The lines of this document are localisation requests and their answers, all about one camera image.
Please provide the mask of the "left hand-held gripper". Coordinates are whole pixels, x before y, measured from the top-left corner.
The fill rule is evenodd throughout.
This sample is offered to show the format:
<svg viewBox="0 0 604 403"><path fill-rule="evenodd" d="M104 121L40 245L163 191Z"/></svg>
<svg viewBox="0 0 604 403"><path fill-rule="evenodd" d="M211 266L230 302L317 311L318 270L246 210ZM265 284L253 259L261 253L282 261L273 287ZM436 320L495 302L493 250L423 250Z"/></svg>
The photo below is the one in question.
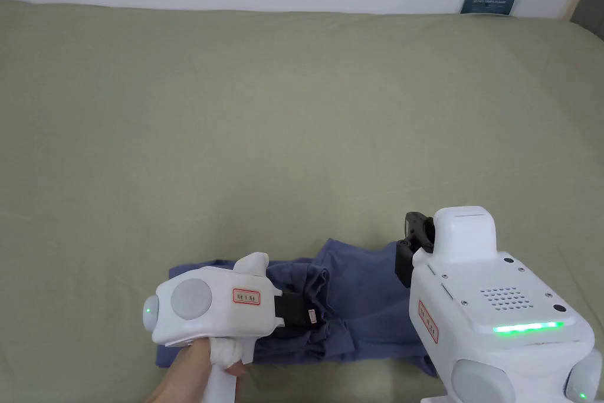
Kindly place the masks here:
<svg viewBox="0 0 604 403"><path fill-rule="evenodd" d="M257 339L282 327L283 338L318 329L317 307L302 294L282 293L267 277L269 256L252 253L232 269L201 267L157 286L143 306L143 325L152 341L167 348L198 338L230 338L242 347L244 364L253 361ZM282 318L275 298L282 296Z"/></svg>

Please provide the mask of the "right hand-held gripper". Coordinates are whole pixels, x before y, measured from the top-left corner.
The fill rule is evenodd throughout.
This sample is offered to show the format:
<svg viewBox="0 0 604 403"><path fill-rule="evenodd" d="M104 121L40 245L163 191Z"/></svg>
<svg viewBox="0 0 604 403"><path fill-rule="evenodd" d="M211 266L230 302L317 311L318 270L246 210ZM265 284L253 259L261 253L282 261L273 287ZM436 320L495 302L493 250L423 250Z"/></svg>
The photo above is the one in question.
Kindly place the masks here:
<svg viewBox="0 0 604 403"><path fill-rule="evenodd" d="M522 261L498 251L483 207L405 215L395 274L445 387L427 402L597 402L588 322Z"/></svg>

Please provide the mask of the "person's left hand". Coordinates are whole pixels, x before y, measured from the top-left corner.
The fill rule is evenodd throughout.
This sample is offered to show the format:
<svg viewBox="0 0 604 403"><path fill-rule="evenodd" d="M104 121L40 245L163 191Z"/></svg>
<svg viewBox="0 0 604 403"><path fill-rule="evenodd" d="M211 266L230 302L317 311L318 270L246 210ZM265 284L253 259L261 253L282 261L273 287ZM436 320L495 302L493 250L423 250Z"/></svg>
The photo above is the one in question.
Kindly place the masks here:
<svg viewBox="0 0 604 403"><path fill-rule="evenodd" d="M200 338L178 353L146 402L201 402L214 369L239 378L245 374L243 348L229 338Z"/></svg>

